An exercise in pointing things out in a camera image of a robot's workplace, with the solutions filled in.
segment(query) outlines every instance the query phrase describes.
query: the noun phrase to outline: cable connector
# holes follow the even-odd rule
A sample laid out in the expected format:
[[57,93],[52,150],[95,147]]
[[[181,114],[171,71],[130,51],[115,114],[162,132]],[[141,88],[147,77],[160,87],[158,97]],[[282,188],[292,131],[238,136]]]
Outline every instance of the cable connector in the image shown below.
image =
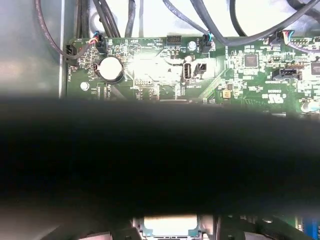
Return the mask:
[[200,43],[200,49],[202,53],[209,53],[212,47],[212,35],[211,33],[205,34],[202,37],[202,41]]
[[94,36],[97,38],[97,42],[95,43],[95,47],[101,55],[107,54],[107,43],[102,34],[96,31]]
[[282,31],[276,31],[273,35],[271,35],[269,38],[269,45],[278,45],[283,44],[284,42],[284,35]]
[[269,39],[269,45],[278,45],[285,44],[288,45],[290,43],[291,37],[294,34],[294,30],[282,30],[276,31],[273,35],[271,35]]

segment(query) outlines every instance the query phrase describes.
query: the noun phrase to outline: gray cable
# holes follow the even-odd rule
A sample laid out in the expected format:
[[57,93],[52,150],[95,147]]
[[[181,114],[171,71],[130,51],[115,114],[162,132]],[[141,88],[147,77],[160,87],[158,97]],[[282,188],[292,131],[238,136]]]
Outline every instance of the gray cable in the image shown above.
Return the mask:
[[89,38],[89,10],[88,0],[82,0],[82,16],[81,16],[81,27],[82,27],[82,38]]
[[215,240],[220,240],[220,232],[221,232],[221,217],[218,217],[218,221],[216,223],[216,231],[215,231]]
[[165,4],[165,6],[170,10],[170,12],[172,12],[176,17],[178,17],[179,19],[181,19],[182,21],[186,22],[187,24],[189,24],[190,26],[194,27],[195,29],[197,29],[199,32],[203,33],[203,34],[208,34],[208,31],[205,30],[203,27],[199,26],[198,24],[196,24],[194,21],[192,21],[191,19],[189,19],[188,17],[186,17],[182,12],[180,12],[171,2],[170,0],[162,0],[163,3]]
[[112,12],[110,10],[110,7],[109,7],[108,3],[106,2],[106,0],[100,0],[100,3],[101,3],[101,6],[103,8],[103,11],[104,11],[104,13],[106,15],[106,18],[109,21],[109,24],[111,26],[111,29],[112,29],[112,32],[113,32],[114,36],[116,38],[121,38],[119,29],[118,29],[117,24],[116,24],[116,20],[115,20],[114,15],[112,14]]
[[115,35],[113,34],[113,31],[111,29],[111,26],[108,22],[108,19],[105,15],[105,12],[99,2],[99,0],[93,0],[93,3],[95,5],[95,8],[96,8],[96,11],[98,12],[99,14],[99,17],[100,17],[100,20],[101,20],[101,23],[103,25],[103,28],[104,28],[104,31],[105,31],[105,34],[107,35],[107,37],[109,38],[114,38]]
[[76,20],[75,20],[75,38],[79,39],[81,38],[81,16],[82,16],[82,0],[76,0],[75,3],[75,9],[76,9]]
[[145,1],[140,0],[139,7],[139,38],[144,37],[144,11],[145,11]]
[[39,21],[39,24],[40,24],[40,27],[41,27],[41,30],[45,36],[45,38],[48,40],[50,46],[55,50],[57,51],[60,55],[64,56],[65,58],[67,59],[70,59],[70,60],[75,60],[75,59],[78,59],[80,57],[82,57],[86,51],[90,48],[90,44],[88,43],[87,45],[85,45],[82,50],[76,54],[76,55],[69,55],[67,53],[65,53],[64,51],[62,51],[58,46],[57,44],[55,43],[55,41],[53,40],[52,36],[50,35],[49,33],[49,30],[47,28],[47,25],[46,25],[46,22],[45,22],[45,19],[44,19],[44,15],[42,13],[42,9],[41,9],[41,0],[34,0],[34,4],[35,4],[35,11],[36,11],[36,16],[38,18],[38,21]]
[[128,7],[128,22],[126,24],[124,37],[131,38],[132,32],[134,30],[134,23],[136,18],[136,1],[129,0],[129,7]]
[[290,48],[293,48],[295,50],[298,50],[298,51],[301,51],[301,52],[304,52],[306,54],[316,54],[316,53],[320,53],[320,50],[309,50],[309,49],[305,49],[303,47],[300,47],[300,46],[297,46],[295,44],[293,44],[292,42],[289,42],[287,44],[287,46],[289,46]]
[[299,11],[294,13],[292,16],[288,17],[286,20],[280,22],[279,24],[263,31],[260,33],[257,33],[252,36],[246,36],[246,37],[239,37],[238,39],[227,39],[218,30],[217,26],[213,22],[213,20],[210,17],[210,14],[208,13],[208,10],[203,2],[203,0],[190,0],[195,11],[203,21],[203,23],[206,25],[206,27],[209,29],[209,31],[214,35],[214,37],[223,45],[228,47],[237,47],[241,45],[250,44],[252,42],[255,42],[259,39],[265,38],[269,35],[272,35],[274,32],[281,31],[284,28],[288,27],[295,21],[297,21],[299,18],[301,18],[307,11],[312,9],[317,3],[320,2],[320,0],[311,0],[309,3],[307,3],[303,8],[301,8]]

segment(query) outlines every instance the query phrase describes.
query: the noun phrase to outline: green circuit board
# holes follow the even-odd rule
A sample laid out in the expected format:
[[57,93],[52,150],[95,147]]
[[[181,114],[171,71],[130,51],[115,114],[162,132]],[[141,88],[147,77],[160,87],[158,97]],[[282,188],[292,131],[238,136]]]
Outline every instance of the green circuit board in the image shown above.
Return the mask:
[[[275,114],[302,113],[304,103],[320,98],[319,58],[284,44],[270,44],[268,38],[238,47],[225,47],[213,38],[207,52],[203,37],[105,41],[107,54],[100,54],[93,45],[68,66],[68,98],[237,105]],[[318,37],[291,41],[308,49],[320,47]],[[73,39],[69,44],[79,51],[87,42]],[[106,57],[116,57],[124,66],[118,84],[106,84],[97,74],[97,63]]]

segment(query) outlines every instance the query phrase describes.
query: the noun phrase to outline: black hose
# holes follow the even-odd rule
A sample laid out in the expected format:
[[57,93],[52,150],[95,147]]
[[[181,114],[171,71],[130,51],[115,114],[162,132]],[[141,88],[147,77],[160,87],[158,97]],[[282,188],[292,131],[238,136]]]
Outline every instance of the black hose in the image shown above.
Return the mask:
[[82,37],[84,39],[89,38],[89,9],[88,9],[88,0],[82,0],[82,9],[81,9],[81,25],[82,25]]
[[102,22],[102,25],[103,25],[103,28],[104,28],[104,31],[105,31],[105,34],[109,37],[109,38],[114,38],[115,35],[113,34],[112,32],[112,29],[111,29],[111,26],[107,20],[107,17],[105,15],[105,12],[103,10],[103,8],[101,7],[100,5],[100,2],[99,0],[93,0],[93,3],[96,7],[96,11],[98,12],[99,14],[99,17],[100,17],[100,20]]
[[[301,3],[298,0],[286,0],[287,3],[292,7],[294,10],[299,11],[301,8],[303,8],[306,4]],[[320,12],[316,9],[310,9],[305,13],[305,15],[313,18],[320,24]]]
[[41,30],[42,30],[45,38],[48,40],[50,46],[55,51],[57,51],[60,55],[64,56],[67,59],[75,60],[75,59],[78,59],[78,58],[82,57],[86,53],[86,51],[90,48],[91,45],[88,43],[76,55],[69,55],[69,54],[65,53],[64,51],[62,51],[57,46],[57,44],[55,43],[55,41],[53,40],[52,36],[49,33],[49,30],[47,28],[47,25],[46,25],[46,22],[45,22],[45,19],[44,19],[44,15],[43,15],[42,9],[41,9],[41,0],[34,0],[34,5],[35,5],[36,16],[38,18]]
[[102,6],[102,9],[106,15],[106,18],[111,26],[111,30],[114,34],[114,36],[116,38],[121,38],[120,36],[120,32],[119,32],[119,29],[117,27],[117,24],[116,24],[116,20],[114,18],[114,15],[112,14],[111,10],[110,10],[110,7],[108,5],[108,3],[106,2],[106,0],[100,0],[100,3],[101,3],[101,6]]
[[230,0],[229,13],[230,13],[232,25],[233,25],[236,33],[239,34],[240,37],[246,37],[247,35],[242,30],[242,28],[238,22],[238,18],[237,18],[237,14],[236,14],[236,0]]
[[190,26],[194,27],[197,29],[199,32],[203,34],[208,34],[208,31],[196,24],[194,21],[186,17],[182,12],[180,12],[169,0],[162,0],[165,6],[179,19],[182,21],[186,22]]
[[195,11],[203,21],[203,23],[206,25],[206,27],[209,29],[209,31],[214,35],[214,37],[223,45],[229,46],[229,47],[237,47],[242,46],[246,44],[250,44],[252,42],[255,42],[259,39],[265,38],[267,36],[270,36],[274,34],[277,31],[281,31],[285,29],[287,26],[291,25],[295,21],[297,21],[299,18],[301,18],[306,12],[308,12],[310,9],[312,9],[315,5],[317,5],[320,0],[311,0],[308,2],[303,8],[301,8],[299,11],[294,13],[292,16],[288,17],[286,20],[280,22],[279,24],[262,31],[260,33],[257,33],[252,36],[246,36],[246,37],[239,37],[238,39],[227,39],[225,38],[215,25],[215,23],[212,21],[210,14],[208,13],[208,10],[203,2],[203,0],[190,0]]
[[75,20],[75,38],[81,38],[81,30],[82,30],[82,23],[81,23],[81,16],[82,16],[82,0],[76,0],[76,20]]
[[145,11],[145,1],[140,0],[139,8],[139,38],[144,37],[144,11]]
[[129,0],[129,8],[128,8],[128,22],[126,24],[124,37],[131,38],[132,32],[134,30],[134,23],[136,18],[136,1]]

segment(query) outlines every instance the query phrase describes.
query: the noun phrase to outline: usb port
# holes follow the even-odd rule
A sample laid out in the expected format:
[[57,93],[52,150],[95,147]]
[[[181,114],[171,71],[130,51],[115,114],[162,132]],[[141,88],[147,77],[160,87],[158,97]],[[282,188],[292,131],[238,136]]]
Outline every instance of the usb port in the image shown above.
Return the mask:
[[183,78],[185,80],[191,79],[191,63],[184,63],[183,64]]

